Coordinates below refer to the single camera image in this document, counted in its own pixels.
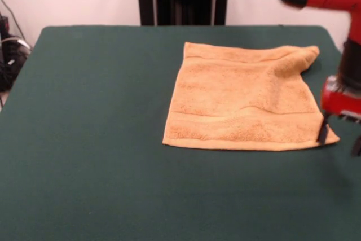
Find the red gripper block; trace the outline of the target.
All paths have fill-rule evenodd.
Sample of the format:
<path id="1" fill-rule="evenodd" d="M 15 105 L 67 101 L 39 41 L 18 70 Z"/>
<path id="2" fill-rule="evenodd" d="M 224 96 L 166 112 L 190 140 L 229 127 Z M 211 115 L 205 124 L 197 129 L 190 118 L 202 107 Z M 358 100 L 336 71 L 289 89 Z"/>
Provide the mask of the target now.
<path id="1" fill-rule="evenodd" d="M 360 90 L 341 84 L 336 76 L 327 77 L 321 92 L 323 120 L 317 137 L 318 143 L 325 143 L 328 136 L 328 119 L 335 115 L 343 120 L 360 124 Z M 351 150 L 352 157 L 361 156 L 361 136 Z"/>

